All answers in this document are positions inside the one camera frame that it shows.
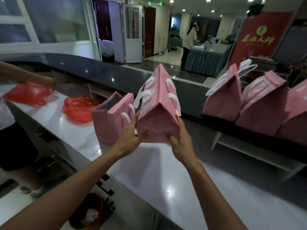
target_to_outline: gift bag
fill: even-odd
[[[97,139],[101,143],[113,145],[122,130],[135,115],[133,93],[121,96],[113,93],[106,101],[91,110]]]
[[[307,146],[307,80],[288,91],[285,112],[276,136]]]
[[[249,84],[242,94],[242,110],[236,125],[273,136],[285,118],[287,82],[273,71]]]
[[[91,109],[101,102],[88,97],[67,97],[62,112],[76,123],[89,123],[92,119]]]
[[[208,90],[208,96],[203,114],[235,122],[241,111],[241,81],[243,77],[257,65],[251,65],[251,60],[240,64],[238,71],[236,64],[229,67],[214,85]]]
[[[41,106],[49,102],[47,98],[52,101],[53,99],[49,98],[52,95],[54,95],[54,88],[27,81],[17,85],[2,97],[13,102],[19,102],[30,106]]]
[[[168,143],[167,132],[171,132],[178,139],[179,125],[176,114],[181,116],[179,100],[175,85],[162,64],[140,88],[134,101],[134,108],[139,106],[141,99],[137,131],[138,134],[150,132],[145,142]]]

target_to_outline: red banner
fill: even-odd
[[[249,16],[228,65],[236,63],[239,67],[250,56],[271,56],[291,16],[292,12],[261,12],[260,15]]]

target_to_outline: wooden door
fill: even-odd
[[[109,3],[103,0],[93,0],[93,4],[96,14],[99,39],[113,41]]]
[[[154,34],[156,25],[156,9],[144,6],[144,24],[145,24],[145,58],[154,54]]]

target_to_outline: black shorts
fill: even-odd
[[[0,141],[0,167],[5,171],[21,169],[37,158],[36,147],[17,122],[0,130]]]

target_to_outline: black countertop edge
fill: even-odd
[[[49,69],[104,88],[110,92],[118,91],[122,95],[131,92],[136,96],[139,88],[148,77],[151,76],[151,73],[145,73],[80,56],[44,53],[43,55],[47,57],[47,62],[40,59],[37,60],[36,58],[32,59],[34,56],[37,57],[40,55],[41,54],[37,53],[29,54],[29,56],[28,54],[5,54],[4,56],[0,55],[0,60],[16,65],[27,64],[47,66]],[[68,63],[65,64],[65,66],[60,66],[59,63],[54,62],[54,60],[57,62],[65,61],[65,63],[68,61]],[[74,63],[72,60],[78,60],[80,63]],[[85,67],[94,67],[94,69],[90,71],[91,76],[87,76],[87,73],[83,71]],[[116,86],[117,84],[110,83],[110,74],[111,77],[120,81],[118,86]],[[285,139],[251,132],[226,120],[202,115],[202,110],[206,101],[205,94],[208,88],[178,80],[173,80],[173,82],[176,86],[177,96],[181,105],[181,113],[184,119],[199,123],[205,127],[307,164],[307,147]]]

